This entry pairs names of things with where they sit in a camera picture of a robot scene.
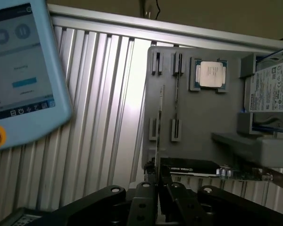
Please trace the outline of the Toshiba hard disk white label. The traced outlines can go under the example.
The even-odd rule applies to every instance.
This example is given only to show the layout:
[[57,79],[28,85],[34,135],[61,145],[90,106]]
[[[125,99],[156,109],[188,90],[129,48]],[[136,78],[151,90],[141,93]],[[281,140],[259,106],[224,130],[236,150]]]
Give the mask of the Toshiba hard disk white label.
[[283,62],[245,79],[243,108],[252,117],[252,130],[283,133]]

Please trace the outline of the light blue teach pendant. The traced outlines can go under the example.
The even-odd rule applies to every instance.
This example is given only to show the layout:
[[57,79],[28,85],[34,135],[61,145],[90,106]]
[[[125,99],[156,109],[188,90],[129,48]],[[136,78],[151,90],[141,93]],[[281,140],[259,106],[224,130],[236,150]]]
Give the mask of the light blue teach pendant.
[[33,142],[72,115],[45,0],[0,0],[0,150]]

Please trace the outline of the aluminium table frame rail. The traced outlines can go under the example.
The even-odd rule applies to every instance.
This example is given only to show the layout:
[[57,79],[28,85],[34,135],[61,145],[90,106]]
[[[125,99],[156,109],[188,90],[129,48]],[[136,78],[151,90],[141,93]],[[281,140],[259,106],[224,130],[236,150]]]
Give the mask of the aluminium table frame rail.
[[48,5],[56,26],[124,35],[192,47],[275,51],[283,41],[61,5]]

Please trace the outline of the black NVIDIA graphics card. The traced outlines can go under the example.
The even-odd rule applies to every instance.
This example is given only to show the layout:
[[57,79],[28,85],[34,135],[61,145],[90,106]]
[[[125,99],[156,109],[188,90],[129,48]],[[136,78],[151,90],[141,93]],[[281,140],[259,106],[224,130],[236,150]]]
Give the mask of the black NVIDIA graphics card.
[[161,158],[161,164],[167,166],[171,174],[176,175],[247,181],[273,180],[270,172],[248,165],[220,166],[213,161],[181,158]]

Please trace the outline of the grey parts rack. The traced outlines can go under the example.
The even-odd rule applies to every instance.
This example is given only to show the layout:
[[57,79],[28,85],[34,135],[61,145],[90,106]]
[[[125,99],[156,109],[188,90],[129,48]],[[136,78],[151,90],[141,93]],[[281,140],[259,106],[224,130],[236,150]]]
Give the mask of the grey parts rack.
[[[195,60],[227,62],[224,89],[197,87]],[[283,52],[252,52],[153,46],[148,50],[142,161],[155,159],[159,95],[163,85],[161,158],[232,165],[236,157],[268,168],[283,168],[283,138],[277,131],[252,130],[244,113],[245,79],[283,62]]]

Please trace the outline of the silver CPU on green board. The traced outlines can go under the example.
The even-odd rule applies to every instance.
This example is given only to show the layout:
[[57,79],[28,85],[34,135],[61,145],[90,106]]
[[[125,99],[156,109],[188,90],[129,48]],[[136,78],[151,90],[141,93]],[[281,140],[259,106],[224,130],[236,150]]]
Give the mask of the silver CPU on green board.
[[224,89],[227,62],[222,60],[195,60],[195,84],[197,87]]

